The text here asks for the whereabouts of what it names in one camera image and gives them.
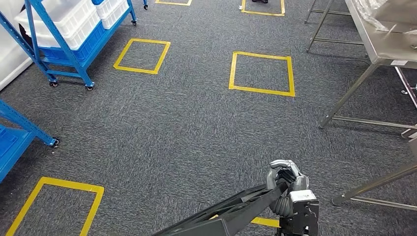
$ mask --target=blue metal shelf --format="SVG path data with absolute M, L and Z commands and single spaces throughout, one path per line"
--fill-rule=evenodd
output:
M 1 151 L 0 149 L 1 182 L 36 136 L 32 132 L 21 129 L 7 128 L 2 125 L 0 125 L 0 131 L 3 131 L 8 135 L 13 135 L 15 138 L 13 145 L 9 146 L 5 152 Z
M 100 41 L 97 42 L 95 48 L 92 50 L 90 55 L 88 56 L 87 60 L 80 62 L 80 66 L 82 68 L 87 69 L 92 61 L 96 58 L 96 56 L 100 53 L 101 49 L 106 45 L 107 41 L 113 36 L 117 28 L 120 26 L 120 24 L 123 22 L 123 20 L 126 18 L 126 16 L 130 13 L 130 9 L 127 9 L 126 12 L 123 13 L 123 15 L 119 18 L 119 20 L 115 23 L 114 26 L 112 26 L 110 29 L 107 29 L 104 33 L 103 37 L 100 39 Z M 63 66 L 71 66 L 70 60 L 62 60 L 62 59 L 49 59 L 44 58 L 42 60 L 43 62 L 47 64 L 55 64 L 55 65 L 63 65 Z
M 0 117 L 18 124 L 22 129 L 0 125 L 0 182 L 10 171 L 19 157 L 28 148 L 34 138 L 39 138 L 46 145 L 56 146 L 59 140 L 52 138 L 22 114 L 0 99 Z
M 87 68 L 95 59 L 95 57 L 100 53 L 101 49 L 106 45 L 107 41 L 110 37 L 114 34 L 116 29 L 120 26 L 122 21 L 125 17 L 130 13 L 132 16 L 132 24 L 136 25 L 136 15 L 135 11 L 133 10 L 133 5 L 131 0 L 126 0 L 129 8 L 126 12 L 119 18 L 119 20 L 115 23 L 115 25 L 106 31 L 105 35 L 102 37 L 100 41 L 98 41 L 96 47 L 92 50 L 89 57 L 85 61 L 78 61 L 74 55 L 74 52 L 69 48 L 68 44 L 65 42 L 64 38 L 62 37 L 61 33 L 58 31 L 57 27 L 55 26 L 54 22 L 48 16 L 44 6 L 42 5 L 42 0 L 25 0 L 25 6 L 28 13 L 28 20 L 29 20 L 29 27 L 30 33 L 32 38 L 33 49 L 30 45 L 22 38 L 22 36 L 16 31 L 16 29 L 11 25 L 11 23 L 5 18 L 5 16 L 0 12 L 0 24 L 9 32 L 9 34 L 16 40 L 16 42 L 23 48 L 23 50 L 30 56 L 33 62 L 41 69 L 44 75 L 48 78 L 49 85 L 52 87 L 58 86 L 58 79 L 55 75 L 63 75 L 63 76 L 71 76 L 80 78 L 84 81 L 87 90 L 92 90 L 94 86 L 94 82 L 90 79 L 87 74 Z M 38 13 L 39 17 L 45 23 L 46 27 L 49 29 L 51 34 L 54 36 L 56 41 L 58 42 L 60 48 L 65 53 L 67 60 L 61 59 L 41 59 L 39 56 L 39 47 L 36 41 L 36 31 L 33 25 L 33 16 L 31 8 L 34 8 Z M 144 0 L 144 8 L 147 9 L 147 0 Z M 64 65 L 74 67 L 76 73 L 67 72 L 67 71 L 56 71 L 51 70 L 48 67 L 48 64 L 57 64 L 57 65 Z

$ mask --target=yellow tape square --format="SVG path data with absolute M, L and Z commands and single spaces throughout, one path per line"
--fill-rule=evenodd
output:
M 238 55 L 245 55 L 245 56 L 250 56 L 250 57 L 258 57 L 258 58 L 276 59 L 276 60 L 286 60 L 287 61 L 287 68 L 288 68 L 289 91 L 277 91 L 277 90 L 269 90 L 269 89 L 261 89 L 261 88 L 235 86 L 236 62 L 238 60 Z M 295 88 L 294 88 L 293 64 L 291 62 L 291 57 L 280 57 L 280 56 L 264 55 L 264 54 L 257 54 L 257 53 L 247 53 L 247 52 L 233 52 L 232 68 L 230 70 L 230 79 L 229 79 L 229 89 L 238 89 L 238 90 L 250 91 L 250 92 L 261 92 L 261 93 L 269 93 L 269 94 L 275 94 L 275 95 L 295 97 L 296 96 L 296 91 L 295 91 Z
M 23 205 L 22 209 L 20 210 L 19 214 L 16 216 L 16 219 L 13 221 L 13 224 L 10 226 L 9 230 L 6 233 L 6 236 L 13 236 L 16 232 L 17 228 L 19 227 L 20 223 L 23 220 L 23 217 L 25 217 L 26 213 L 28 212 L 30 206 L 33 204 L 36 196 L 39 194 L 40 189 L 44 184 L 64 187 L 64 188 L 72 188 L 72 189 L 78 189 L 83 191 L 89 191 L 96 193 L 94 201 L 91 205 L 91 209 L 89 211 L 89 214 L 87 215 L 87 219 L 84 223 L 83 228 L 81 229 L 81 236 L 86 236 L 87 233 L 90 230 L 90 226 L 92 224 L 92 220 L 94 219 L 94 216 L 97 212 L 98 205 L 100 205 L 101 198 L 103 197 L 104 193 L 104 187 L 97 186 L 97 185 L 91 185 L 87 183 L 79 183 L 79 182 L 72 182 L 57 178 L 49 178 L 49 177 L 42 177 L 38 184 L 36 184 L 35 188 L 29 195 L 28 199 L 26 200 L 25 204 Z
M 168 2 L 168 1 L 161 1 L 156 0 L 155 3 L 162 3 L 162 4 L 169 4 L 169 5 L 179 5 L 179 6 L 189 6 L 193 0 L 188 0 L 187 3 L 178 3 L 178 2 Z
M 285 15 L 285 5 L 284 0 L 281 0 L 281 13 L 268 13 L 268 12 L 259 12 L 259 11 L 247 11 L 246 9 L 246 0 L 242 0 L 242 10 L 243 13 L 249 14 L 258 14 L 264 16 L 284 16 Z
M 126 55 L 127 50 L 129 50 L 130 45 L 132 45 L 133 42 L 143 42 L 143 43 L 159 43 L 164 44 L 165 48 L 162 50 L 162 54 L 159 57 L 158 63 L 156 64 L 155 68 L 153 70 L 146 70 L 146 69 L 139 69 L 139 68 L 131 68 L 131 67 L 125 67 L 120 66 L 120 62 L 123 59 L 124 55 Z M 140 72 L 140 73 L 148 73 L 148 74 L 158 74 L 159 68 L 161 68 L 162 62 L 164 61 L 164 58 L 167 54 L 167 51 L 170 47 L 171 43 L 166 41 L 158 41 L 158 40 L 150 40 L 150 39 L 141 39 L 141 38 L 132 38 L 129 40 L 129 42 L 126 44 L 126 46 L 123 48 L 122 52 L 120 53 L 118 59 L 116 60 L 113 67 L 117 70 L 126 70 L 126 71 L 132 71 L 132 72 Z

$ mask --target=caster wheel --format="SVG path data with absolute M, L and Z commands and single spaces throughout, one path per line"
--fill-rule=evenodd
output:
M 60 144 L 60 140 L 58 138 L 56 138 L 56 137 L 54 137 L 54 139 L 55 139 L 55 143 L 52 145 L 52 147 L 53 148 L 57 148 L 58 145 Z
M 58 83 L 57 82 L 49 82 L 49 86 L 58 87 Z

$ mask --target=shelf leg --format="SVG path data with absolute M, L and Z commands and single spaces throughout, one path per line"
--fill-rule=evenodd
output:
M 0 24 L 6 29 L 6 31 L 12 36 L 12 38 L 20 45 L 25 53 L 32 59 L 32 61 L 39 67 L 42 73 L 48 78 L 49 82 L 58 82 L 58 79 L 51 74 L 48 74 L 48 66 L 41 60 L 36 59 L 35 52 L 32 47 L 23 39 L 23 37 L 14 29 L 12 24 L 6 19 L 6 17 L 0 11 Z
M 9 121 L 20 125 L 24 130 L 32 132 L 35 136 L 37 136 L 40 140 L 42 140 L 46 145 L 53 146 L 56 139 L 49 136 L 35 124 L 33 124 L 30 120 L 20 114 L 18 111 L 14 110 L 10 107 L 7 103 L 3 102 L 0 99 L 0 116 L 5 117 Z
M 91 81 L 90 77 L 87 74 L 86 68 L 83 68 L 80 63 L 78 62 L 77 58 L 75 57 L 74 53 L 69 48 L 68 44 L 62 37 L 61 33 L 55 26 L 54 22 L 49 17 L 48 13 L 46 12 L 44 6 L 42 5 L 40 0 L 27 0 L 29 3 L 32 3 L 33 8 L 38 13 L 39 17 L 45 23 L 46 27 L 52 33 L 54 38 L 57 40 L 58 44 L 60 45 L 61 49 L 64 51 L 66 57 L 72 63 L 72 66 L 76 69 L 78 74 L 80 75 L 81 79 L 83 79 L 86 87 L 93 87 L 94 82 Z
M 136 22 L 137 18 L 136 18 L 136 14 L 135 11 L 133 10 L 133 4 L 131 0 L 127 0 L 127 4 L 129 5 L 130 8 L 130 15 L 132 15 L 132 23 Z

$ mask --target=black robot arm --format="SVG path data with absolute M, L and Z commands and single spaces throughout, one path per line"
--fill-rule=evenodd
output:
M 270 208 L 280 218 L 276 236 L 317 236 L 319 202 L 294 162 L 270 163 L 267 183 L 244 190 L 152 236 L 234 236 Z

